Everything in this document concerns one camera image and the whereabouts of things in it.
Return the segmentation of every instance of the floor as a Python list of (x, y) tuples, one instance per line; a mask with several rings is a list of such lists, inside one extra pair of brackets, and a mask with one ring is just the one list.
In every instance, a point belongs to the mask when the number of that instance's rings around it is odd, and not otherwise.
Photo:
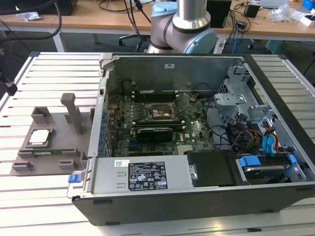
[[(44, 33), (29, 33), (29, 32), (19, 32), (19, 36), (29, 36), (29, 35), (44, 35)], [(118, 45), (118, 38), (122, 35), (118, 34), (100, 34), (99, 44), (94, 44), (92, 34), (87, 33), (64, 33), (63, 37), (65, 40), (65, 46), (68, 52), (134, 52), (139, 40), (137, 38), (127, 39), (124, 41), (124, 46)], [(248, 49), (248, 44), (250, 40), (243, 40), (239, 45), (238, 54), (268, 54), (265, 49), (265, 40), (255, 41), (253, 49)], [(37, 41), (24, 41), (27, 47), (31, 51), (41, 51), (41, 52), (56, 52), (56, 47), (52, 39), (46, 40), (44, 43), (40, 44)], [(315, 45), (312, 42), (303, 42), (304, 44), (297, 42), (287, 42), (285, 49), (282, 54), (286, 55), (289, 60), (302, 72), (315, 58), (312, 52), (315, 52)], [(0, 45), (0, 48), (5, 48), (7, 53), (0, 58), (1, 70), (6, 75), (6, 77), (12, 79), (16, 76), (19, 69), (22, 67), (22, 58), (26, 59), (29, 51), (20, 42), (6, 43), (5, 45)], [(226, 46), (223, 53), (231, 54), (233, 49), (233, 41), (230, 41), (229, 45)], [(306, 78), (313, 84), (315, 83), (315, 64), (309, 69), (306, 74)], [(0, 97), (3, 96), (4, 89), (0, 88)]]

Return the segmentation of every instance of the power supply label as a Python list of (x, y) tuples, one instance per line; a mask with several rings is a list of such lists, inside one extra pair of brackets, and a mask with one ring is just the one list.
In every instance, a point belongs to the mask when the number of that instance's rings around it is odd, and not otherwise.
[(130, 191), (167, 189), (165, 162), (129, 163)]

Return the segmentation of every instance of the motherboard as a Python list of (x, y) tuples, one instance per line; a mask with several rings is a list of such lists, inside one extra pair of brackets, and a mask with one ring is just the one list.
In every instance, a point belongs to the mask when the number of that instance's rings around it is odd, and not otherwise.
[[(110, 156), (181, 155), (213, 149), (204, 119), (205, 101), (194, 93), (109, 93), (103, 128), (110, 130)], [(101, 156), (108, 155), (103, 151)]]

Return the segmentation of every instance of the blue cable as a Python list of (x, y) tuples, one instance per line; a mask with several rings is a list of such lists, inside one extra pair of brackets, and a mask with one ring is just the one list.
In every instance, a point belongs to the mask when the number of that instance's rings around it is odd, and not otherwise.
[(233, 47), (233, 51), (232, 51), (232, 54), (234, 54), (234, 50), (235, 50), (235, 46), (236, 46), (236, 41), (237, 41), (237, 31), (238, 30), (238, 27), (236, 25), (236, 36), (235, 36), (235, 42), (234, 42), (234, 47)]

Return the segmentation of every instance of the green circuit board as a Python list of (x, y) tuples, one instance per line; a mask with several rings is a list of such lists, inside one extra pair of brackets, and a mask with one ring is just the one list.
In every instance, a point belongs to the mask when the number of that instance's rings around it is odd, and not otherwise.
[[(192, 99), (192, 94), (180, 95), (171, 103), (137, 103), (131, 97), (113, 94), (109, 97), (109, 125), (112, 134), (112, 156), (177, 155), (186, 150), (214, 148), (213, 138), (203, 119), (204, 99)], [(150, 121), (170, 119), (174, 123), (150, 124)], [(135, 125), (135, 121), (146, 124)], [(173, 137), (167, 143), (139, 143), (135, 134), (141, 128), (170, 128)]]

